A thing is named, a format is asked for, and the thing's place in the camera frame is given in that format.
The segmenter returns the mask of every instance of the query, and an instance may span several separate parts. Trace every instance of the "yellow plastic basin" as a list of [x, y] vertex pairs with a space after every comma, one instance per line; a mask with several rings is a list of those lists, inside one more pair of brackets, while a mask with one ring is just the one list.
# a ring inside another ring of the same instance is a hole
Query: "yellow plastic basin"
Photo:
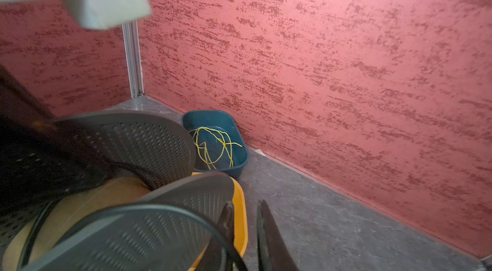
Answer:
[[[248, 245], [248, 221], [246, 219], [246, 205], [244, 203], [244, 192], [243, 188], [239, 183], [231, 178], [234, 182], [234, 196], [232, 197], [232, 204], [234, 205], [234, 247], [239, 252], [239, 255], [243, 256], [246, 252], [246, 246]], [[193, 263], [193, 266], [188, 269], [188, 271], [194, 271], [198, 263], [202, 259], [205, 249], [198, 256], [198, 258]]]

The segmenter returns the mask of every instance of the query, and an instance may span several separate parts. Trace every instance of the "black cable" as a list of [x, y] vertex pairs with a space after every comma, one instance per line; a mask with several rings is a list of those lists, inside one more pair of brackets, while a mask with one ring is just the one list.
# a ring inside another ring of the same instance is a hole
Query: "black cable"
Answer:
[[124, 162], [111, 161], [110, 165], [112, 165], [116, 168], [119, 168], [119, 169], [124, 169], [124, 170], [129, 171], [130, 173], [139, 177], [139, 179], [145, 184], [145, 186], [147, 188], [149, 188], [149, 190], [151, 190], [151, 191], [155, 190], [155, 187], [152, 185], [152, 183], [144, 175], [145, 173], [149, 174], [148, 172], [145, 172], [146, 169], [139, 167], [137, 165], [134, 165], [134, 164], [124, 163]]
[[73, 225], [60, 238], [57, 244], [67, 240], [68, 238], [75, 235], [78, 231], [82, 230], [85, 226], [97, 220], [110, 216], [121, 215], [122, 213], [139, 213], [142, 211], [178, 213], [195, 221], [196, 223], [205, 227], [212, 234], [212, 237], [214, 237], [224, 247], [224, 249], [227, 251], [227, 254], [236, 264], [236, 267], [239, 271], [248, 271], [248, 268], [246, 268], [246, 265], [244, 264], [243, 258], [241, 258], [234, 245], [220, 233], [217, 226], [212, 221], [186, 207], [168, 204], [135, 203], [98, 210], [95, 213], [91, 213], [75, 223], [75, 225]]
[[50, 201], [37, 216], [36, 221], [34, 221], [33, 227], [31, 228], [26, 239], [26, 242], [22, 247], [21, 256], [19, 257], [19, 262], [17, 263], [17, 270], [20, 270], [29, 263], [29, 258], [33, 251], [34, 241], [36, 240], [36, 237], [39, 234], [39, 231], [41, 230], [44, 222], [52, 212], [53, 208], [55, 208], [55, 206], [58, 204], [58, 202], [59, 200]]

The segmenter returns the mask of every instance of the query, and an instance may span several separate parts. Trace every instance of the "wall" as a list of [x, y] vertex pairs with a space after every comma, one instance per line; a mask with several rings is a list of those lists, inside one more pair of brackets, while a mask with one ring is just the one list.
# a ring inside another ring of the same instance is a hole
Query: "wall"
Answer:
[[477, 257], [492, 253], [492, 0], [151, 0], [145, 89]]
[[55, 115], [130, 98], [121, 28], [83, 30], [58, 0], [0, 4], [0, 64]]

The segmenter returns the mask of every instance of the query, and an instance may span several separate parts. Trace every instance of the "gray marble floor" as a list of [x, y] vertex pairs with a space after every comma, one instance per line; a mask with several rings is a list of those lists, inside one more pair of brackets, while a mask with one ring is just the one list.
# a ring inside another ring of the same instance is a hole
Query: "gray marble floor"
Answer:
[[[180, 114], [147, 97], [128, 108]], [[239, 180], [246, 199], [249, 244], [244, 260], [258, 270], [256, 206], [266, 200], [289, 252], [302, 271], [482, 271], [480, 263], [388, 219], [331, 189], [250, 150]]]

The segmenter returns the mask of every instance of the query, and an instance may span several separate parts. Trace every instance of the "yellow string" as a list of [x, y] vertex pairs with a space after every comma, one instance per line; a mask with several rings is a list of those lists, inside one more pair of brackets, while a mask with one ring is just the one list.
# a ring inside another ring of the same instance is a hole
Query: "yellow string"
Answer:
[[[205, 130], [206, 132], [210, 133], [213, 135], [213, 137], [215, 137], [216, 140], [218, 140], [221, 144], [222, 144], [222, 152], [220, 153], [220, 156], [215, 160], [215, 161], [212, 161], [212, 158], [210, 157], [209, 155], [209, 151], [207, 149], [207, 143], [206, 142], [202, 142], [202, 143], [198, 143], [198, 137], [200, 135], [200, 130]], [[215, 167], [215, 163], [218, 162], [218, 160], [220, 160], [222, 158], [222, 156], [224, 155], [224, 150], [225, 152], [227, 153], [227, 156], [228, 158], [230, 159], [229, 161], [229, 167], [233, 167], [234, 166], [234, 161], [232, 160], [232, 145], [237, 145], [239, 147], [243, 147], [242, 145], [238, 144], [238, 143], [235, 143], [235, 142], [232, 142], [231, 141], [231, 137], [227, 134], [227, 132], [224, 132], [224, 131], [220, 131], [220, 130], [217, 130], [217, 129], [212, 129], [212, 128], [208, 128], [208, 127], [200, 127], [200, 128], [197, 128], [197, 129], [193, 129], [191, 131], [189, 131], [190, 133], [193, 132], [192, 134], [192, 139], [193, 139], [193, 143], [195, 144], [196, 146], [196, 149], [198, 150], [198, 156], [200, 157], [200, 159], [202, 159], [203, 162], [206, 163], [207, 167], [209, 169], [210, 168], [210, 165], [212, 165], [212, 167], [214, 169], [217, 169]], [[214, 132], [218, 132], [220, 137], [222, 139], [219, 139]], [[229, 142], [227, 143], [226, 142], [226, 139], [224, 138], [224, 134], [227, 136], [227, 138], [229, 139]], [[204, 156], [205, 156], [205, 159], [202, 157], [202, 154], [200, 153], [200, 150], [203, 149], [204, 151]]]

